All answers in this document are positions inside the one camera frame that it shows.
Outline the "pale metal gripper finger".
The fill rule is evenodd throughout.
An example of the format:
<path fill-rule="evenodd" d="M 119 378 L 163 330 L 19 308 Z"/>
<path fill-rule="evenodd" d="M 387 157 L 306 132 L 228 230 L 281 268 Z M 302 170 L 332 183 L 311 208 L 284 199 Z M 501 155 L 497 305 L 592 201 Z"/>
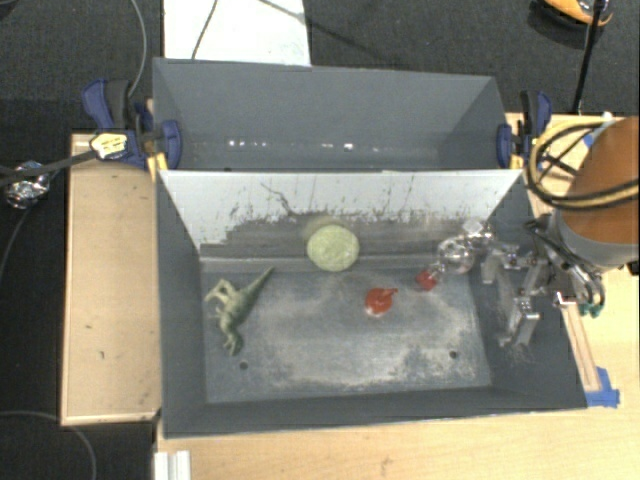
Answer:
<path fill-rule="evenodd" d="M 488 249 L 481 264 L 481 280 L 484 284 L 492 284 L 500 270 L 512 270 L 519 267 L 519 246 L 499 243 Z"/>
<path fill-rule="evenodd" d="M 513 299 L 506 316 L 506 327 L 498 337 L 501 347 L 528 346 L 541 319 L 534 310 L 531 296 L 518 296 Z"/>

